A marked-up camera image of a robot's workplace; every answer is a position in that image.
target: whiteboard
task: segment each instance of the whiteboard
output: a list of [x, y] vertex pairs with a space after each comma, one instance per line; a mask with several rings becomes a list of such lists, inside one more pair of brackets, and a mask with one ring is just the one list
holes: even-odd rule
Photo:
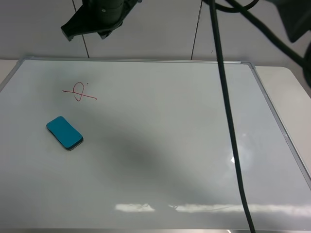
[[[225, 70], [255, 228], [311, 230], [310, 188], [254, 71]], [[0, 227], [248, 229], [216, 63], [26, 59], [11, 76]], [[63, 92], [78, 82], [93, 98]], [[72, 151], [46, 129], [58, 116], [84, 137]]]

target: red marker drawing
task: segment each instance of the red marker drawing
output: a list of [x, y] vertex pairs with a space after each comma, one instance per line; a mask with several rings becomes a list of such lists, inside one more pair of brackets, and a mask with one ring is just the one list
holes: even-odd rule
[[[82, 85], [82, 87], [83, 87], [81, 93], [78, 93], [78, 92], [75, 92], [75, 91], [74, 91], [74, 88], [76, 87], [76, 85], [77, 85], [78, 83], [80, 83], [80, 84]], [[90, 98], [93, 98], [93, 99], [97, 100], [97, 98], [95, 98], [95, 97], [93, 97], [93, 96], [83, 95], [83, 91], [84, 91], [84, 85], [83, 85], [82, 82], [77, 82], [77, 83], [73, 86], [72, 91], [64, 91], [64, 90], [63, 90], [63, 92], [68, 92], [68, 93], [73, 93], [73, 94], [80, 95], [80, 98], [79, 98], [79, 99], [77, 99], [76, 96], [74, 95], [74, 98], [75, 98], [77, 101], [80, 101], [81, 98], [82, 98], [82, 96], [90, 97]]]

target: blue eraser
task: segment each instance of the blue eraser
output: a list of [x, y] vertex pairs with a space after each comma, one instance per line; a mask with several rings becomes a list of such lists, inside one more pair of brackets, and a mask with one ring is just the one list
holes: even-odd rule
[[67, 150], [72, 150], [83, 142], [82, 135], [62, 116], [50, 121], [47, 128]]

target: red line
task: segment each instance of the red line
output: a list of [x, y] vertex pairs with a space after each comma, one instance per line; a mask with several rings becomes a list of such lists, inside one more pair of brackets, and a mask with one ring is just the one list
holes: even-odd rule
[[[83, 88], [82, 88], [82, 92], [81, 92], [81, 93], [77, 93], [77, 92], [75, 92], [75, 91], [74, 91], [74, 88], [76, 87], [76, 85], [77, 85], [78, 83], [82, 84], [82, 87], [83, 87]], [[76, 98], [76, 96], [74, 96], [74, 98], [75, 98], [77, 101], [80, 101], [80, 100], [81, 100], [81, 98], [82, 98], [82, 96], [90, 97], [90, 98], [93, 98], [93, 99], [97, 100], [97, 98], [96, 98], [96, 97], [93, 97], [93, 96], [87, 96], [87, 95], [83, 95], [83, 91], [84, 91], [84, 85], [83, 85], [83, 83], [82, 83], [82, 82], [77, 82], [77, 83], [73, 86], [72, 91], [64, 91], [64, 90], [63, 90], [63, 92], [68, 92], [68, 93], [73, 93], [73, 94], [80, 95], [80, 98], [79, 98], [79, 99], [77, 99], [77, 98]]]

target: whiteboard frame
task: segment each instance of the whiteboard frame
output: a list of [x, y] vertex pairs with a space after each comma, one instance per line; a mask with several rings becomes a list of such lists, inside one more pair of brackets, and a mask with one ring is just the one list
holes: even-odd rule
[[[3, 80], [2, 83], [0, 83], [0, 92], [2, 91], [2, 89], [7, 85], [7, 83], [10, 81], [10, 79], [14, 76], [14, 74], [16, 73], [16, 71], [19, 69], [19, 67], [23, 64], [24, 61], [82, 61], [82, 62], [157, 62], [157, 63], [207, 63], [207, 64], [211, 64], [211, 63], [217, 63], [217, 61], [187, 61], [187, 60], [137, 60], [137, 59], [85, 59], [85, 58], [48, 58], [48, 57], [22, 57], [21, 59], [18, 60], [17, 64], [15, 65], [15, 67], [11, 70], [11, 72], [6, 76], [6, 78]], [[252, 64], [251, 62], [239, 62], [239, 61], [227, 61], [224, 62], [225, 64], [243, 64], [243, 65], [248, 65], [249, 68], [251, 69], [254, 78], [270, 108], [270, 111], [272, 112], [277, 125], [279, 126], [283, 137], [292, 153], [292, 155], [294, 156], [294, 159], [297, 162], [297, 165], [303, 175], [303, 177], [305, 178], [305, 181], [308, 184], [308, 187], [311, 191], [311, 175], [304, 163], [304, 161], [302, 160], [301, 156], [298, 153], [297, 148], [295, 147], [290, 135], [287, 133], [286, 128], [284, 126], [284, 123], [282, 122], [282, 120], [280, 119], [267, 91], [265, 90], [262, 81], [260, 79], [259, 74], [256, 71], [256, 68], [254, 66], [254, 64]]]

